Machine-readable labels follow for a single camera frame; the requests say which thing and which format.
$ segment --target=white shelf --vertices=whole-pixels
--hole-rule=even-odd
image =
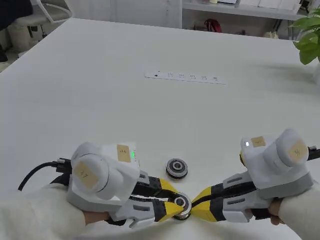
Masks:
[[[223,14],[244,15],[268,19],[282,19],[295,21],[305,17],[305,15],[293,13],[290,10],[272,9],[267,7],[258,7],[250,5],[225,4],[225,3],[202,3],[197,0],[185,0],[182,5],[183,9],[198,10],[206,12],[215,12]]]

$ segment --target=ball bearing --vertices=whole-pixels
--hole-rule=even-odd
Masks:
[[[179,158],[172,158],[166,164],[166,173],[173,179],[183,179],[188,173],[188,166],[185,161]]]
[[[173,216],[173,218],[180,221],[185,221],[191,215],[190,212],[191,212],[192,203],[190,198],[186,194],[179,192],[178,195],[179,196],[174,199],[174,203],[183,207],[183,211]]]

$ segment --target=hand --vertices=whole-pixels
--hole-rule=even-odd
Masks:
[[[93,224],[99,221],[108,220],[109,213],[107,212],[91,212],[91,211],[84,211],[83,212],[85,225]]]
[[[282,199],[276,199],[274,200],[271,205],[269,206],[268,210],[269,213],[272,214],[270,220],[271,223],[275,226],[279,224],[285,224],[280,218],[279,218],[279,210],[282,203]]]

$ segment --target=beige label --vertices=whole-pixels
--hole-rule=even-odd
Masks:
[[[74,174],[80,179],[87,189],[92,189],[99,180],[97,175],[95,175],[82,161],[74,168]]]
[[[116,151],[118,152],[118,161],[126,163],[131,162],[130,150],[128,146],[118,144],[116,146]]]
[[[290,147],[288,154],[293,161],[300,162],[301,159],[308,154],[308,148],[302,140],[298,140],[292,147]]]
[[[263,136],[251,138],[251,142],[254,148],[262,147],[266,145],[266,142]]]

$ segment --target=white sleeve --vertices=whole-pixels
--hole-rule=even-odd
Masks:
[[[81,210],[66,200],[67,187],[50,184],[31,194],[8,193],[0,201],[1,240],[67,240],[84,229]]]
[[[303,240],[320,238],[320,187],[315,184],[305,193],[283,199],[280,219]]]

